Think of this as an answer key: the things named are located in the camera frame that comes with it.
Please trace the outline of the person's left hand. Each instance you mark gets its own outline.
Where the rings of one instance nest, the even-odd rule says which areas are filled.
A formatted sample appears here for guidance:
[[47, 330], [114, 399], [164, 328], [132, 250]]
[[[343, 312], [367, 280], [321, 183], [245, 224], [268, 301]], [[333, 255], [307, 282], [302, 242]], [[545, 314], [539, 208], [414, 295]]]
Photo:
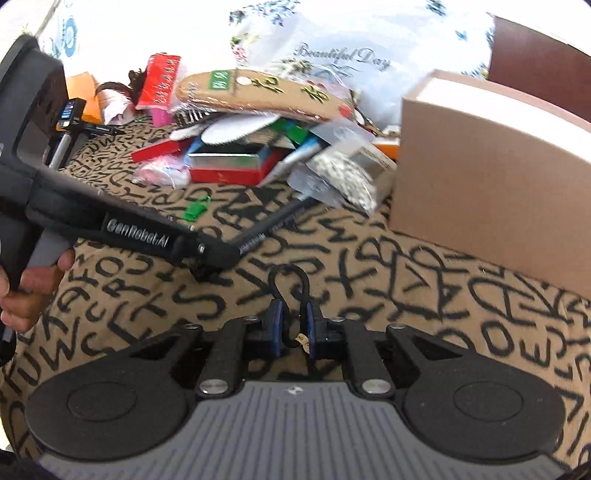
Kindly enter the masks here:
[[16, 333], [26, 333], [37, 323], [59, 287], [64, 275], [73, 266], [75, 252], [65, 251], [51, 267], [25, 270], [16, 291], [10, 288], [7, 274], [1, 270], [1, 321]]

